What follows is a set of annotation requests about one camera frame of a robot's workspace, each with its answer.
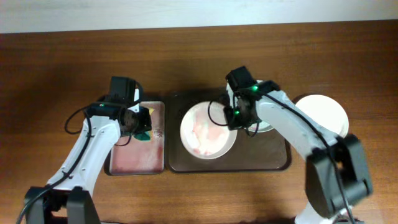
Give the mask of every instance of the green object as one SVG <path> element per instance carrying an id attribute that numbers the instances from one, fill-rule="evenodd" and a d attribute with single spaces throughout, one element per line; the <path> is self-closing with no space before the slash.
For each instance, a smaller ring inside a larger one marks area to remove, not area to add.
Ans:
<path id="1" fill-rule="evenodd" d="M 141 134 L 135 134 L 134 137 L 140 141 L 150 141 L 150 131 L 146 131 Z"/>

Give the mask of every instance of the black tray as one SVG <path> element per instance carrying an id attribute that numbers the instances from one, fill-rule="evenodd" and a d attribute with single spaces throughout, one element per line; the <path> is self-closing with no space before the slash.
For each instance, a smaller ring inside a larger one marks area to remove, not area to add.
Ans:
<path id="1" fill-rule="evenodd" d="M 253 138 L 239 130 L 232 148 L 217 159 L 198 159 L 184 148 L 180 139 L 184 114 L 197 103 L 217 98 L 218 102 L 229 104 L 225 88 L 177 92 L 165 98 L 166 166 L 177 173 L 286 170 L 292 162 L 290 146 L 276 130 Z"/>

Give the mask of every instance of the white backdrop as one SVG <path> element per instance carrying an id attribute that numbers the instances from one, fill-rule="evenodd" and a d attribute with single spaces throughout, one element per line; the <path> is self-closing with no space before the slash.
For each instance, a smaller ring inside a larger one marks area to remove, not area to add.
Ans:
<path id="1" fill-rule="evenodd" d="M 0 32 L 398 19 L 398 0 L 0 0 Z"/>

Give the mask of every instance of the wooden table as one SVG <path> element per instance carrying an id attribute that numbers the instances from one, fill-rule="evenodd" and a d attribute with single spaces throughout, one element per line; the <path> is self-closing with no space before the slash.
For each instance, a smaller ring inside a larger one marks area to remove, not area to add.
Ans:
<path id="1" fill-rule="evenodd" d="M 354 209 L 367 223 L 398 222 L 398 21 L 136 29 L 0 35 L 0 223 L 13 223 L 30 186 L 43 186 L 76 141 L 63 123 L 108 92 L 111 76 L 145 90 L 225 85 L 246 65 L 291 98 L 328 95 L 366 149 L 374 195 Z M 82 117 L 72 127 L 81 126 Z M 99 175 L 104 221 L 238 223 L 304 208 L 305 164 L 285 172 Z"/>

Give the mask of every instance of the brown wooden surface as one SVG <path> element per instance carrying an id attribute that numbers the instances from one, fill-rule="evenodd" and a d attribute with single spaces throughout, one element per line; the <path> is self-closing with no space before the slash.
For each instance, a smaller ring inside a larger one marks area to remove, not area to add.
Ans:
<path id="1" fill-rule="evenodd" d="M 29 187 L 60 167 L 76 141 L 63 122 L 107 93 L 111 76 L 165 94 L 223 86 L 241 65 L 291 98 L 321 93 L 343 105 L 375 190 L 354 214 L 397 223 L 398 21 L 1 34 L 0 223 L 15 222 Z M 102 172 L 93 198 L 104 221 L 237 223 L 296 215 L 306 204 L 303 185 L 294 152 L 279 173 Z"/>

